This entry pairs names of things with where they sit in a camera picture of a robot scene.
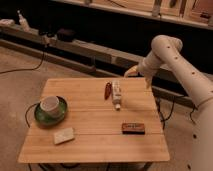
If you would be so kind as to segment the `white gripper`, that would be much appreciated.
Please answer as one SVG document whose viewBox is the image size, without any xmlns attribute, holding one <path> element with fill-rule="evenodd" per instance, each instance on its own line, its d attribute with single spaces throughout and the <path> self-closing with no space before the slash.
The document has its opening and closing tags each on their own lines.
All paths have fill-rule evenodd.
<svg viewBox="0 0 213 171">
<path fill-rule="evenodd" d="M 140 61 L 137 66 L 133 66 L 128 69 L 124 73 L 124 76 L 136 76 L 138 72 L 145 77 L 146 88 L 150 88 L 152 84 L 152 76 L 154 75 L 154 70 L 145 61 Z"/>
</svg>

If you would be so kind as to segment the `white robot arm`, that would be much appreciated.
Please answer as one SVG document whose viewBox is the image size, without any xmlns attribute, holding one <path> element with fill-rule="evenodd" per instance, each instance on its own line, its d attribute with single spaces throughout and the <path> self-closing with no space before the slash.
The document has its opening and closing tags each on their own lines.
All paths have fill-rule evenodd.
<svg viewBox="0 0 213 171">
<path fill-rule="evenodd" d="M 181 56 L 182 47 L 178 38 L 155 36 L 150 53 L 124 76 L 140 73 L 150 87 L 153 76 L 163 64 L 171 69 L 199 112 L 194 129 L 197 138 L 193 141 L 189 162 L 191 171 L 213 171 L 213 82 Z"/>
</svg>

